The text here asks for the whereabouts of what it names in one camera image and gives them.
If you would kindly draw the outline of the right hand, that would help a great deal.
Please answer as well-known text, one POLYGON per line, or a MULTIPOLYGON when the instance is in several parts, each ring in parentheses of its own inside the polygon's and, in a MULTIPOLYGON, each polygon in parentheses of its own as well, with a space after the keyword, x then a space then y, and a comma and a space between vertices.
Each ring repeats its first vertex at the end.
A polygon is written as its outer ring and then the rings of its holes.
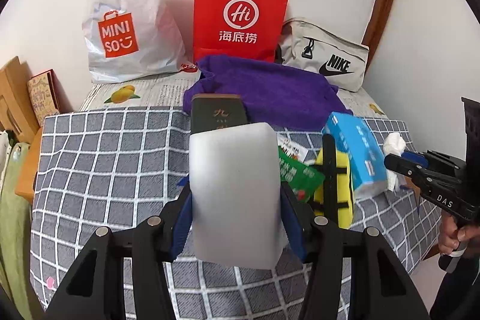
POLYGON ((455 218, 449 213, 442 211, 441 225, 439 228, 438 246, 441 254, 450 255, 459 248, 461 243, 468 243, 465 257, 479 257, 480 228, 475 225, 467 225, 458 228, 455 218))

